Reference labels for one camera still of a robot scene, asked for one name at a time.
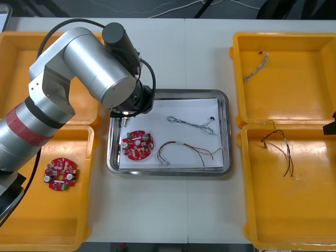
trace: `table surface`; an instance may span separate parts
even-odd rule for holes
[[[12,18],[9,30],[49,31],[64,18]],[[249,243],[232,60],[233,34],[245,32],[336,32],[336,21],[228,19],[111,19],[121,23],[135,48],[151,64],[158,88],[218,89],[229,98],[233,169],[226,177],[136,177],[112,174],[106,165],[106,130],[90,185],[88,242]],[[60,29],[83,26],[70,24]],[[151,84],[147,70],[141,80]]]

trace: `metal tray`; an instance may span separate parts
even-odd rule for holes
[[[180,99],[209,99],[218,100],[218,118],[220,121],[221,142],[223,160],[226,160],[223,167],[207,168],[158,168],[158,169],[119,169],[120,143],[121,143],[121,122],[122,119],[110,119],[107,166],[109,170],[117,175],[152,175],[152,176],[223,176],[232,167],[231,154],[231,130],[229,120],[229,102],[226,95],[219,90],[202,89],[157,89],[155,100],[180,100]]]

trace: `silver arm segment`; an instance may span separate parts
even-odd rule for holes
[[[69,102],[75,76],[105,108],[120,105],[135,89],[135,78],[85,28],[64,33],[29,75],[29,97],[0,121],[0,171],[20,169],[75,115]]]

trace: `robotic arm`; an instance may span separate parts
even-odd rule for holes
[[[69,103],[75,76],[107,109],[136,111],[131,115],[151,110],[155,86],[135,79],[140,62],[148,64],[120,24],[107,25],[102,36],[105,45],[88,29],[71,29],[29,68],[29,96],[0,121],[0,218],[23,195],[25,178],[17,171],[75,115]]]

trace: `round circuit board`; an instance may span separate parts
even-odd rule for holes
[[[55,191],[65,191],[69,186],[74,186],[78,176],[75,162],[60,157],[48,164],[44,173],[44,182]]]
[[[122,153],[129,159],[138,161],[147,158],[154,148],[154,141],[151,134],[142,130],[127,133],[127,138],[121,143]]]

